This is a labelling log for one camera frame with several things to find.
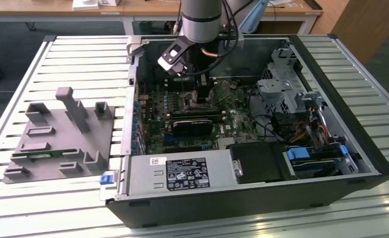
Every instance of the cardboard box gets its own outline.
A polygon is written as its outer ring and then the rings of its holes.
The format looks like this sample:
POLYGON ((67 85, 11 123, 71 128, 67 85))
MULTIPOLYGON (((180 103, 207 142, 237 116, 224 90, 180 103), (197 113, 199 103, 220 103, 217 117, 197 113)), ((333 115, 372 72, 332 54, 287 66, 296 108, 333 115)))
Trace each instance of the cardboard box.
POLYGON ((99 4, 104 6, 117 6, 119 3, 120 0, 99 0, 99 4))

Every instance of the warning symbol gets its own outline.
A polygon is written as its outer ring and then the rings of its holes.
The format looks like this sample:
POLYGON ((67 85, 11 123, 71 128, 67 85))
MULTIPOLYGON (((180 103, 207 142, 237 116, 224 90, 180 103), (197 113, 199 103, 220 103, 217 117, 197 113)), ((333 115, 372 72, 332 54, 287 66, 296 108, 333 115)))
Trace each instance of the warning symbol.
POLYGON ((175 173, 169 173, 168 174, 168 180, 176 180, 176 174, 175 173))

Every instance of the blue latch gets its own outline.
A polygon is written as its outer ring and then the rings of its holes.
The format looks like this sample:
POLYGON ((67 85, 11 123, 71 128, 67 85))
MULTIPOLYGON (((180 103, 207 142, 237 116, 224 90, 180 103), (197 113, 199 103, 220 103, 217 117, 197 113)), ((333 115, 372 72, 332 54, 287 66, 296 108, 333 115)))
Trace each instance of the blue latch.
POLYGON ((113 184, 113 175, 103 175, 100 176, 100 184, 107 185, 107 184, 113 184))
POLYGON ((341 150, 341 153, 343 153, 344 156, 347 156, 349 154, 349 151, 348 151, 348 148, 347 148, 345 145, 340 146, 340 150, 341 150))
POLYGON ((288 151, 288 158, 289 160, 295 160, 295 159, 307 159, 309 158, 309 153, 305 147, 297 147, 297 148, 292 148, 288 151))

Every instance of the black cable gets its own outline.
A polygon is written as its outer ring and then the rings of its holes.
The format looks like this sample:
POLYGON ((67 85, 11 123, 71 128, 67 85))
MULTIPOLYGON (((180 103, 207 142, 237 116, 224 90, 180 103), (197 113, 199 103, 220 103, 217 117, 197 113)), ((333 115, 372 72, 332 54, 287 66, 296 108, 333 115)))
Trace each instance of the black cable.
POLYGON ((183 15, 181 15, 181 1, 183 1, 183 0, 180 0, 179 14, 177 14, 177 21, 176 21, 176 24, 177 24, 177 32, 180 31, 180 29, 181 29, 181 25, 183 25, 183 21, 181 21, 181 19, 183 19, 183 15))
POLYGON ((273 10, 275 10, 275 21, 272 24, 272 33, 273 33, 275 32, 275 24, 276 24, 276 20, 277 20, 277 13, 276 13, 276 5, 272 2, 269 2, 269 3, 271 3, 271 5, 273 5, 273 10))
MULTIPOLYGON (((235 31, 236 31, 236 42, 235 42, 232 48, 224 54, 219 55, 217 58, 221 58, 224 56, 228 56, 235 51, 235 49, 237 47, 237 44, 239 44, 239 27, 237 27, 237 22, 236 22, 235 14, 233 14, 232 8, 229 7, 228 1, 227 0, 223 0, 223 3, 225 5, 224 8, 227 8, 228 13, 231 14, 231 19, 233 21, 233 26, 235 26, 235 31)), ((232 26, 232 23, 229 21, 228 22, 229 33, 231 33, 231 26, 232 26)))
POLYGON ((224 7, 224 10, 225 10, 225 15, 227 15, 227 27, 228 27, 228 40, 224 44, 224 49, 227 50, 228 48, 228 45, 229 45, 229 42, 231 42, 231 39, 232 39, 232 26, 231 26, 231 16, 229 16, 229 13, 228 13, 228 10, 227 10, 227 7, 224 7))
POLYGON ((260 115, 252 116, 252 112, 251 112, 251 99, 252 99, 252 92, 253 92, 255 87, 256 87, 256 84, 253 84, 253 87, 251 89, 249 98, 248 98, 248 105, 247 105, 249 117, 255 121, 256 125, 259 125, 261 128, 264 128, 276 137, 276 139, 277 139, 279 142, 287 144, 287 141, 281 138, 281 136, 275 131, 272 131, 269 128, 267 128, 263 124, 260 124, 260 122, 256 120, 256 117, 260 116, 260 115))
POLYGON ((236 11, 235 11, 235 16, 233 17, 236 17, 236 15, 243 11, 243 9, 245 9, 247 7, 248 7, 248 5, 251 5, 251 3, 253 3, 253 0, 249 0, 248 2, 247 2, 247 4, 244 4, 236 11))
POLYGON ((181 1, 183 1, 183 0, 180 0, 179 15, 177 15, 177 21, 179 21, 179 22, 181 21, 181 1))

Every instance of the desk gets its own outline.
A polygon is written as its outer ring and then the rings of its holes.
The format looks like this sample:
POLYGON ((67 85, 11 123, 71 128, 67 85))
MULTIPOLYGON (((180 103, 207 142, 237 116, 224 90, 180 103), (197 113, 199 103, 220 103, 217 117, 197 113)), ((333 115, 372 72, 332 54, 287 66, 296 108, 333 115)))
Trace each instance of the desk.
MULTIPOLYGON (((309 33, 321 10, 312 10, 304 0, 295 0, 285 8, 268 8, 261 21, 301 22, 300 34, 309 33)), ((127 35, 133 35, 135 21, 175 21, 177 0, 121 0, 119 6, 72 11, 72 0, 0 0, 0 22, 120 21, 127 35)))

